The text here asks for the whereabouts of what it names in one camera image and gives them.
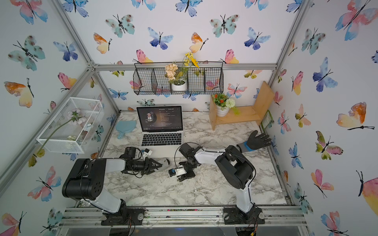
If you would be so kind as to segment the grey wireless mouse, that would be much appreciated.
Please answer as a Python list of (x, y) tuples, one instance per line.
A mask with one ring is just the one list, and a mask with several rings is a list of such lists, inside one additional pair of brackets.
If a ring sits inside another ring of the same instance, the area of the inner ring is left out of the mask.
[(170, 162), (170, 160), (167, 159), (167, 158), (160, 159), (160, 160), (158, 160), (158, 162), (161, 163), (162, 166), (155, 166), (155, 168), (160, 168), (160, 167), (162, 167), (162, 171), (169, 169), (169, 167), (171, 166), (171, 165), (170, 165), (171, 162)]

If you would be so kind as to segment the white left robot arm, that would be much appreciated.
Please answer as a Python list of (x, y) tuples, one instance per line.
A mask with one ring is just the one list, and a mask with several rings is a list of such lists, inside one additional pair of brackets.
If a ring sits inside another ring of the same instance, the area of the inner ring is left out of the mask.
[(104, 187), (107, 173), (149, 175), (164, 170), (170, 162), (151, 158), (131, 160), (124, 158), (79, 159), (75, 162), (63, 188), (62, 195), (74, 200), (84, 200), (108, 214), (118, 213), (122, 200)]

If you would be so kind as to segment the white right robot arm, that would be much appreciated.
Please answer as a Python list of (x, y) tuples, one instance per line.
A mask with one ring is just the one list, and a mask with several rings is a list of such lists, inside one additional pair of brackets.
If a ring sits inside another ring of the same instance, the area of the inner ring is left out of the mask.
[(235, 146), (225, 149), (212, 150), (202, 146), (192, 147), (184, 143), (178, 151), (186, 161), (168, 171), (171, 177), (177, 177), (179, 182), (195, 177), (194, 169), (203, 164), (217, 166), (227, 182), (234, 187), (236, 194), (236, 208), (244, 217), (256, 212), (252, 201), (251, 183), (256, 176), (253, 164)]

